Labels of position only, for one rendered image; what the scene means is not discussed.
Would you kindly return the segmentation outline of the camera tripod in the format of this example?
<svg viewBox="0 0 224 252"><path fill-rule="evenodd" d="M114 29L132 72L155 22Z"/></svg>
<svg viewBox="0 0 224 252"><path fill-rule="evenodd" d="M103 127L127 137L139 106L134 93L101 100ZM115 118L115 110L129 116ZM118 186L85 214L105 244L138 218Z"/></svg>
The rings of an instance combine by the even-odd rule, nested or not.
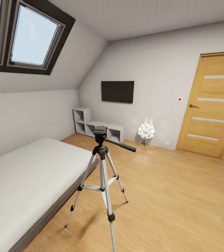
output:
<svg viewBox="0 0 224 252"><path fill-rule="evenodd" d="M71 206L71 214L75 208L75 204L76 204L76 201L79 197L79 194L80 192L82 191L82 189L88 189L88 190L94 190L94 191L100 191L101 194L102 194L102 197L103 197L103 201L104 201L104 204L105 204L105 207L106 207L106 210L107 210L107 214L108 214L108 220L110 222L110 229L111 229L111 237L112 237L112 243L113 243L113 252L116 252L116 245L115 245L115 237L114 237L114 228L113 228L113 221L115 221L115 215L114 213L112 213L112 210L111 210L111 203L110 203L110 193L109 193L109 186L115 181L117 180L119 185L120 185L120 188L121 188L121 191L126 199L126 202L128 203L128 200L125 196L125 193L124 193L124 188L122 188L122 185L121 185L121 182L119 180L119 175L117 174L116 172L116 169L113 165L113 162L112 162L112 159L109 155L109 152L108 152L108 147L103 145L102 143L104 141L107 141L107 142L111 142L115 145L118 145L122 148L125 148L125 149L128 149L129 151L132 151L132 152L136 152L136 148L135 147L132 147L132 146L129 146L129 145L126 145L126 144L122 144L122 143L117 143L117 142L114 142L112 140L109 140L109 139L106 139L106 136L107 136L107 128L106 126L97 126L95 128L95 131L94 131L94 135L95 135L95 141L97 143L99 143L99 145L97 147L94 148L93 150L93 153L92 153L92 156L91 156L91 159L90 159L90 162L88 164L88 167L86 169L86 172L85 172L85 175L83 177L83 180L80 184L80 186L78 187L78 194L77 194L77 197L75 199L75 202L74 202L74 205ZM94 186L94 185L88 185L88 184L84 184L85 182L85 179L87 177L87 174L88 174L88 171L90 169L90 166L93 162L93 159L96 155L96 153L99 154L99 164L100 164L100 183L101 183L101 186ZM114 172L114 176L108 181L108 177L107 177L107 169L106 169L106 161L105 161L105 155L107 156L108 160L109 160L109 163L110 163L110 166ZM70 214L70 216L71 216ZM69 222L69 219L70 219L70 216L68 218L68 221L67 221L67 224ZM67 224L65 225L65 228L67 227Z"/></svg>

